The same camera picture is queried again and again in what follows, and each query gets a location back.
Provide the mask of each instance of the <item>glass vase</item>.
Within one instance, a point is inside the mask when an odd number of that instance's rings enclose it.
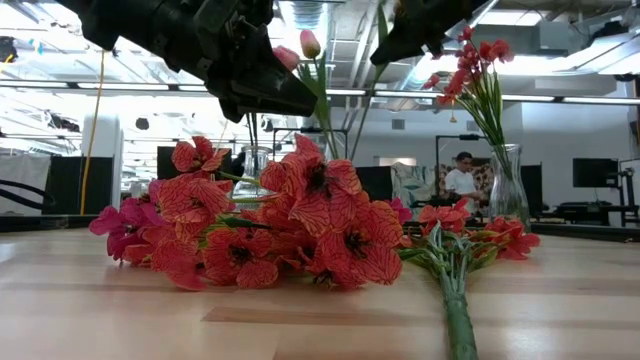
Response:
[[[244,146],[242,151],[246,154],[244,174],[242,177],[245,179],[259,180],[262,170],[267,167],[271,149],[263,146]],[[241,180],[238,181],[233,188],[232,198],[234,200],[253,200],[269,194],[271,194],[269,190],[254,183]],[[259,207],[260,203],[257,202],[236,204],[236,210],[257,210]]]
[[[520,220],[526,232],[531,232],[529,203],[520,176],[522,147],[516,144],[494,146],[491,167],[494,172],[493,188],[489,198],[489,217]]]

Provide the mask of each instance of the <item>pink tulip bud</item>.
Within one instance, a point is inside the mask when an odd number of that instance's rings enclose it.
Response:
[[[320,43],[311,30],[302,30],[300,33],[300,45],[304,57],[313,60],[320,55]]]
[[[273,55],[275,55],[289,71],[295,70],[300,63],[298,54],[284,46],[278,46],[273,49]]]

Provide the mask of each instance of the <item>leaf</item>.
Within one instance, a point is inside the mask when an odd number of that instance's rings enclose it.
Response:
[[[409,259],[412,259],[418,255],[422,255],[424,254],[424,250],[423,249],[402,249],[402,250],[398,250],[398,255],[400,256],[400,259],[402,261],[407,261]]]

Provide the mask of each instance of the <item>computer monitor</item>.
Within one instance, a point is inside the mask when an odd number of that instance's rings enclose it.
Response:
[[[618,160],[573,159],[573,187],[617,188]]]

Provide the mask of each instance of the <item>wooden table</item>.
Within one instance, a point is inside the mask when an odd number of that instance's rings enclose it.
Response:
[[[441,297],[420,269],[392,287],[175,289],[118,267],[87,230],[0,234],[0,359],[446,359]],[[640,359],[640,245],[545,237],[469,284],[480,356]]]

